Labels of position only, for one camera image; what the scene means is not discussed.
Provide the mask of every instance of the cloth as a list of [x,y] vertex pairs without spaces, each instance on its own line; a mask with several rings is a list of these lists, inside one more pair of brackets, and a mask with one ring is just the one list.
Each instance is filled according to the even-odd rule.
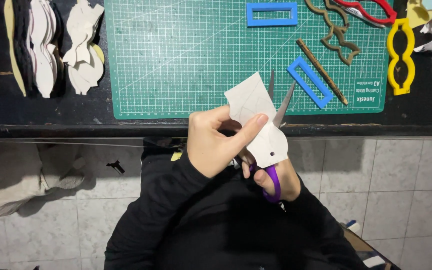
[[241,170],[209,179],[186,152],[171,155],[143,154],[141,196],[107,243],[105,270],[367,269],[303,182],[283,210]]
[[0,217],[55,187],[81,184],[84,161],[75,162],[78,150],[75,144],[0,143]]

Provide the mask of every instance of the black table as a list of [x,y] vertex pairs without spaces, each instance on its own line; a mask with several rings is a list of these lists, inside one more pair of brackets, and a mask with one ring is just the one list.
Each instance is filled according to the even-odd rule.
[[[68,19],[75,1],[54,0],[63,20]],[[395,0],[394,9],[403,11],[405,0]],[[96,44],[107,52],[106,25],[101,23]],[[396,50],[403,51],[405,38],[395,37]],[[68,51],[71,39],[64,33],[61,51]],[[0,1],[0,71],[11,71],[8,41]],[[282,131],[297,136],[432,136],[432,54],[413,53],[416,77],[411,93],[393,96],[386,91],[384,111],[365,114],[286,116]],[[404,77],[403,66],[400,76]],[[53,98],[23,97],[12,75],[0,75],[0,138],[121,138],[185,137],[187,119],[117,120],[113,117],[109,64],[98,88],[87,96],[66,87]]]

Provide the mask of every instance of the black sleeve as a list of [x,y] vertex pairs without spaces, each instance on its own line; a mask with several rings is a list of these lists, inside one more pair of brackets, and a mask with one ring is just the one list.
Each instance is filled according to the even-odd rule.
[[344,237],[344,231],[328,209],[301,182],[301,193],[292,202],[284,202],[286,212],[297,219],[318,240],[328,263],[338,269],[368,269]]
[[105,251],[105,270],[151,269],[153,254],[178,208],[210,181],[183,153],[177,161],[144,160],[144,191],[116,225]]

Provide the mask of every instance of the tiled floor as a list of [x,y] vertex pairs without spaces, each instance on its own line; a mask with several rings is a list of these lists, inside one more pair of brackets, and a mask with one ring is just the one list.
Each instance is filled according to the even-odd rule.
[[[106,242],[140,193],[141,149],[83,147],[88,179],[0,218],[0,269],[102,270]],[[290,142],[309,190],[403,270],[432,270],[432,140]],[[107,163],[119,160],[119,175]]]

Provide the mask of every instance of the cutting mat grid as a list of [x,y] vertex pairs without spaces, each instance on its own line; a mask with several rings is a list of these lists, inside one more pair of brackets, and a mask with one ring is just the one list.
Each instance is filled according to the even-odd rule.
[[[117,119],[187,117],[195,111],[227,104],[224,92],[259,72],[266,86],[275,70],[274,104],[279,107],[293,81],[286,68],[302,55],[302,38],[349,101],[334,97],[319,109],[297,86],[287,115],[376,113],[383,110],[386,92],[386,37],[389,29],[375,28],[348,15],[345,39],[361,48],[351,66],[320,41],[328,31],[323,17],[297,0],[298,25],[246,26],[246,1],[105,0],[108,54],[114,115]],[[324,7],[324,0],[314,0]],[[373,2],[364,3],[376,17],[385,17]],[[256,12],[256,18],[285,18],[287,12]],[[342,25],[339,15],[330,12]],[[336,45],[334,36],[330,41]],[[351,52],[343,48],[347,55]],[[301,69],[297,72],[322,98]],[[354,106],[355,82],[378,84],[378,102]]]

